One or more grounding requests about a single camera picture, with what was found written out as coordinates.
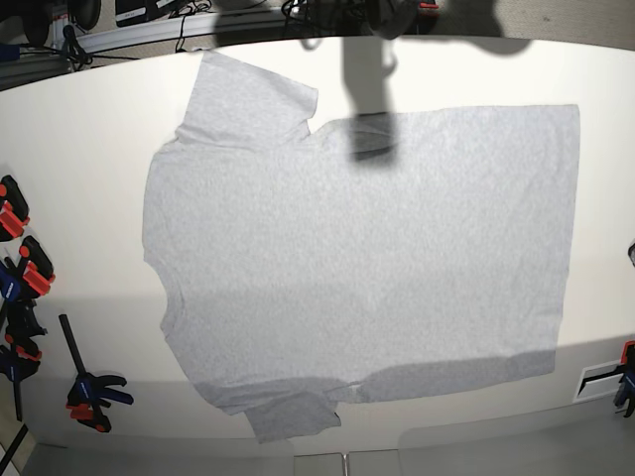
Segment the orange black clamp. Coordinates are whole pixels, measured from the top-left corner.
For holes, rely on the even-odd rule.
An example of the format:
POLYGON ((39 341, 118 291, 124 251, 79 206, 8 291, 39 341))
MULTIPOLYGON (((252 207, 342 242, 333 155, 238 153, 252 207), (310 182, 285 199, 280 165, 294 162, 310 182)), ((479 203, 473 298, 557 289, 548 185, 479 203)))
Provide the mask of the orange black clamp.
POLYGON ((18 272, 22 283, 21 297, 35 299, 45 296, 56 279, 51 259, 32 235, 24 238, 19 252, 18 272))
POLYGON ((1 241, 9 242, 23 235, 30 221, 29 205, 11 175, 1 178, 1 241))

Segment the grey T-shirt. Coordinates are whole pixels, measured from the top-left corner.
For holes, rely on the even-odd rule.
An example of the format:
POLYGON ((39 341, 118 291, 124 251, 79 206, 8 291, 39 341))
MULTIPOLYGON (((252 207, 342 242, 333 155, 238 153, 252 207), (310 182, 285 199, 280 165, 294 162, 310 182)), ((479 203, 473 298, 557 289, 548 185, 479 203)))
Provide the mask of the grey T-shirt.
POLYGON ((574 105, 370 114, 311 131, 318 92, 201 58, 154 156, 144 258, 197 392, 270 442, 341 403, 552 373, 569 275, 574 105))

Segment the aluminium rail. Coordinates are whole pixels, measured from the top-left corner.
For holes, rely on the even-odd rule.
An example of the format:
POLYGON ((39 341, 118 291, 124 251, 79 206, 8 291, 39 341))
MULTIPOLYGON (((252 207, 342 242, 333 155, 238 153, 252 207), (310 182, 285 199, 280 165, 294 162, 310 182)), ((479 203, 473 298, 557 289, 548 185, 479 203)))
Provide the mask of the aluminium rail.
POLYGON ((280 28, 280 8, 248 8, 237 11, 181 15, 102 33, 85 34, 67 22, 56 22, 53 38, 42 47, 28 44, 1 46, 1 88, 63 75, 89 67, 93 60, 125 60, 116 52, 141 45, 239 31, 280 28))

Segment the orange black clamp upper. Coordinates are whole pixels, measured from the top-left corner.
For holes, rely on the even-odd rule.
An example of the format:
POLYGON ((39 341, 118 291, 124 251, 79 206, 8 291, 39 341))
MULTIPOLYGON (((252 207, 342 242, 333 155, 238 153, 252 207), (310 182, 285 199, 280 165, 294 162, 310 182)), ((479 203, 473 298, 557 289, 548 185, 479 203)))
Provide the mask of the orange black clamp upper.
POLYGON ((1 241, 9 242, 23 235, 30 221, 29 205, 11 175, 1 178, 1 241))

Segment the orange black clamp lower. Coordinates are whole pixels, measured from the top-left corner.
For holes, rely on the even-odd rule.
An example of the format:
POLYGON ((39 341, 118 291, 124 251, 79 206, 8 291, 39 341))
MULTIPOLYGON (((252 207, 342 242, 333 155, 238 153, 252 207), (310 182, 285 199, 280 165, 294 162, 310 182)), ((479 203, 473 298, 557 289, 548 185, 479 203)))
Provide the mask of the orange black clamp lower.
POLYGON ((51 259, 32 235, 24 238, 19 252, 18 272, 22 283, 21 297, 35 299, 45 296, 56 279, 51 259))

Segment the blue clamp right edge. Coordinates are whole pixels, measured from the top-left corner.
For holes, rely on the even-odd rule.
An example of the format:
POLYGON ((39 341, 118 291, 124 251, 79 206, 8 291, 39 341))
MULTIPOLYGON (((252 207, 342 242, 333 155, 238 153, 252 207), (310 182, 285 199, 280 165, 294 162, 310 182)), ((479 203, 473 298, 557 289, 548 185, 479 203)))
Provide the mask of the blue clamp right edge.
POLYGON ((619 389, 614 397, 613 404, 616 408, 624 410, 624 418, 630 418, 634 414, 634 341, 628 341, 623 349, 621 358, 622 376, 619 380, 619 389))

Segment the blue black clamp left edge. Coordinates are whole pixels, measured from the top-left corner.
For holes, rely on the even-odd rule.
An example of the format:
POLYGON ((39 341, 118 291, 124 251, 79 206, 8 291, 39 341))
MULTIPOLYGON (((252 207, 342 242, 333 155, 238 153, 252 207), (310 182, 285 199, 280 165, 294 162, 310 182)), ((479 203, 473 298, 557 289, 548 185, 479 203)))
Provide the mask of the blue black clamp left edge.
POLYGON ((12 385, 17 421, 23 420, 21 385, 34 376, 41 365, 42 351, 34 341, 47 331, 35 316, 35 294, 27 290, 18 277, 18 268, 10 258, 1 261, 1 330, 5 344, 1 345, 1 374, 12 385))

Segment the blue orange bar clamp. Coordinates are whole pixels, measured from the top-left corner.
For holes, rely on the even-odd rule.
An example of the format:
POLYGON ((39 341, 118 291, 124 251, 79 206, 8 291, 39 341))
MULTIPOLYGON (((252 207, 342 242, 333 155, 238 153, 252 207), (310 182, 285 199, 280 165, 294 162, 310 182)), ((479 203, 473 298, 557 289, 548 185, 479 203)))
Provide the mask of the blue orange bar clamp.
POLYGON ((65 408, 70 411, 71 419, 100 433, 108 433, 112 425, 103 410, 109 409, 112 403, 127 406, 134 404, 132 395, 116 390, 116 387, 125 388, 128 382, 118 375, 95 376, 89 373, 80 356, 67 315, 60 314, 59 321, 76 369, 76 377, 68 391, 65 408))

